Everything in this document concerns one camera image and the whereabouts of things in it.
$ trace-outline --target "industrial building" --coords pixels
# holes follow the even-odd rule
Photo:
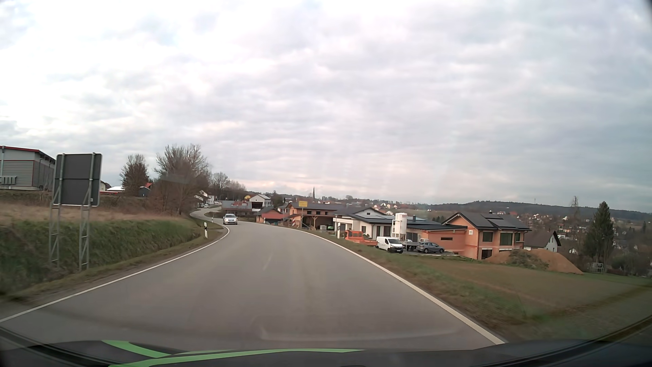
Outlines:
[[[0,189],[51,190],[55,164],[38,149],[0,146]]]

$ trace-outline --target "evergreen tree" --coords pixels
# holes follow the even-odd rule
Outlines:
[[[606,202],[600,203],[598,210],[593,215],[582,252],[584,255],[596,259],[599,263],[606,263],[614,249],[614,225],[611,220],[611,211]]]

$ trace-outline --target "field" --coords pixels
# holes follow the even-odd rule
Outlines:
[[[333,242],[388,268],[510,341],[597,338],[652,313],[652,281],[564,274]]]

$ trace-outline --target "road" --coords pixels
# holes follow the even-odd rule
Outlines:
[[[229,230],[205,249],[0,327],[40,342],[111,339],[186,350],[493,345],[328,241],[257,223]]]

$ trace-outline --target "white silo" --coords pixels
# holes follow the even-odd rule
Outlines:
[[[408,214],[396,213],[392,220],[392,237],[398,238],[399,241],[406,240],[408,231]]]

